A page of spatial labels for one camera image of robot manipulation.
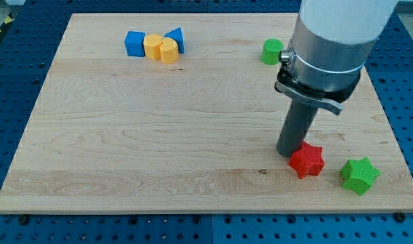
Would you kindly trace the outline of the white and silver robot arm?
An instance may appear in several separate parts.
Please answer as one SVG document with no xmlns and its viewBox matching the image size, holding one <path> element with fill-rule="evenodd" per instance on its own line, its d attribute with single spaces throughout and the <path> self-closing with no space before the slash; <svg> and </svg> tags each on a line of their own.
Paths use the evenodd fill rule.
<svg viewBox="0 0 413 244">
<path fill-rule="evenodd" d="M 397 0 L 303 0 L 275 89 L 291 98 L 289 114 L 339 115 Z"/>
</svg>

